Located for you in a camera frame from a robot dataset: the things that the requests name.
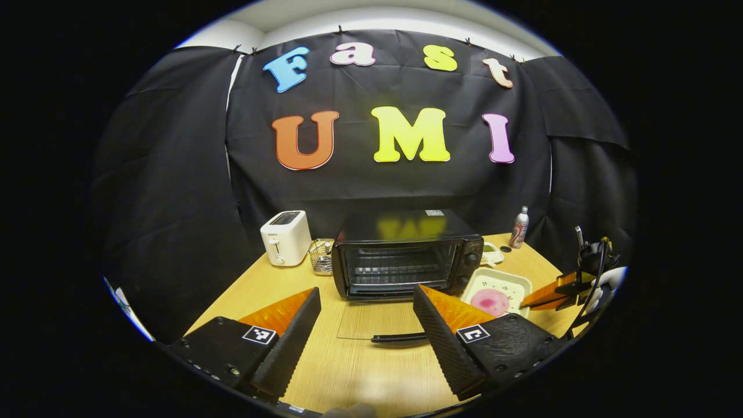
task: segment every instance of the table surface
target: table surface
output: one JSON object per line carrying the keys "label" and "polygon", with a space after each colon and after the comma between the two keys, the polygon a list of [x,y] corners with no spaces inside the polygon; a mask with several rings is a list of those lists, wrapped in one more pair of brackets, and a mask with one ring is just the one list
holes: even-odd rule
{"label": "table surface", "polygon": [[[496,247],[507,245],[509,234],[484,236]],[[503,253],[496,270],[526,277],[533,291],[552,283],[560,271],[524,243]],[[365,402],[380,418],[401,417],[435,411],[462,403],[452,394],[430,344],[417,347],[380,347],[368,340],[338,338],[347,306],[338,295],[332,276],[312,272],[310,257],[295,267],[275,267],[266,254],[233,283],[186,332],[192,332],[216,316],[240,319],[273,302],[318,287],[322,311],[296,366],[283,402],[312,411],[346,408]],[[412,302],[400,321],[415,321]],[[531,311],[528,319],[558,337],[580,310]]]}

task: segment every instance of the toaster oven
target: toaster oven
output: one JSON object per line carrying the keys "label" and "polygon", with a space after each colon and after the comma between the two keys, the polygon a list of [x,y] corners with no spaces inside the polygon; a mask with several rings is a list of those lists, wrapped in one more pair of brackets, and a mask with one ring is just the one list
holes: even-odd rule
{"label": "toaster oven", "polygon": [[458,294],[482,249],[482,236],[451,210],[355,214],[333,244],[333,278],[348,300],[412,298],[418,284]]}

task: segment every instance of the oven control knob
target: oven control knob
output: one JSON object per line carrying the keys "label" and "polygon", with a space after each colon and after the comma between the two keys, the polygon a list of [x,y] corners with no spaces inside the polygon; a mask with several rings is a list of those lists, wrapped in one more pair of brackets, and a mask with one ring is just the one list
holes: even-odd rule
{"label": "oven control knob", "polygon": [[466,266],[476,266],[480,263],[480,256],[474,253],[464,256],[464,264]]}

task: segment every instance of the toaster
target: toaster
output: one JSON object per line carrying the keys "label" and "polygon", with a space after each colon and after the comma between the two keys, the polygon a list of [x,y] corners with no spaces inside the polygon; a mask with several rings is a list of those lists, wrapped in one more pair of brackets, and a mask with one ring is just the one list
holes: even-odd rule
{"label": "toaster", "polygon": [[274,266],[297,266],[310,248],[310,226],[303,210],[278,213],[261,227],[268,261]]}

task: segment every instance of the plate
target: plate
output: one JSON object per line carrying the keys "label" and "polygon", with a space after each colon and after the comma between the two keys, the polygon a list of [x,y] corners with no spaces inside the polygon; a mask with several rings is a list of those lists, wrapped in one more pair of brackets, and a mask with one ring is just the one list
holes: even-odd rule
{"label": "plate", "polygon": [[531,294],[531,288],[526,277],[481,267],[472,273],[460,300],[496,317],[515,313],[526,318],[529,308],[519,306],[526,295]]}

